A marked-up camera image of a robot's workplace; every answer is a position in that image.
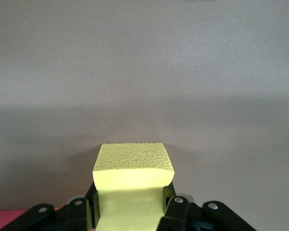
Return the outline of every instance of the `metal screw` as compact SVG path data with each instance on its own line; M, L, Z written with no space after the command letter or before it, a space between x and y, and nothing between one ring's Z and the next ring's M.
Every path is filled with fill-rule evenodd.
M43 208L40 208L40 209L39 209L39 213L43 213L43 212L45 212L45 211L47 211L47 208L46 208L46 207L43 207Z
M81 200L75 202L75 205L81 205L81 204L82 204Z
M208 207L211 208L211 209L214 209L214 210L218 209L218 206L215 203L208 204Z
M183 198L181 198L181 197L176 197L175 199L174 199L174 201L176 202L176 203L183 203Z

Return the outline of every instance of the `foam block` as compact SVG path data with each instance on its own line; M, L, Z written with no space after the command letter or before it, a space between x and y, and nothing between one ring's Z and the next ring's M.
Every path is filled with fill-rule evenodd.
M162 143L103 144L93 169L97 231L155 231L174 170Z

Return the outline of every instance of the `pink surface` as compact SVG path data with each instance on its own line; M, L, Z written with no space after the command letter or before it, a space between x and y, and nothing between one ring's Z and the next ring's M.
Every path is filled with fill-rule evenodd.
M6 210L0 211L0 229L14 220L16 217L22 215L26 210Z

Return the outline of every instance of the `textured foam surface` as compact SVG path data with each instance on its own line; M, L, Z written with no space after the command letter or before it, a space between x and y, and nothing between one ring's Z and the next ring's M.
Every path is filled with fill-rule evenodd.
M163 187L173 175L162 143L103 144L93 169L97 190Z
M154 231L163 216L163 187L174 175L162 143L103 144L93 169L98 231Z

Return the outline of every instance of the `gray background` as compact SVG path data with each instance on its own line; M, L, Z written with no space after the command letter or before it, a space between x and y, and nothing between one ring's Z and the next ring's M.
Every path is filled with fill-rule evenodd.
M106 142L289 231L289 0L0 0L0 209L84 194Z

